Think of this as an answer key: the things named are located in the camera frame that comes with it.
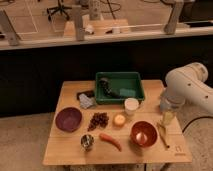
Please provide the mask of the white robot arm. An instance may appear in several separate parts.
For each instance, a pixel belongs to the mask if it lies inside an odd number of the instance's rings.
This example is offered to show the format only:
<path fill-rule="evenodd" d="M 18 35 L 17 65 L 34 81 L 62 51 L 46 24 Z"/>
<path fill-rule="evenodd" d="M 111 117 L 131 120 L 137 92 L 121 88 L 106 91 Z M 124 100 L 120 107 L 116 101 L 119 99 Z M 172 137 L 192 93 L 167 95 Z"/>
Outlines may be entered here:
<path fill-rule="evenodd" d="M 161 112 L 180 109 L 188 100 L 213 114 L 213 88 L 205 84 L 207 78 L 208 70 L 199 62 L 169 71 L 160 99 Z"/>

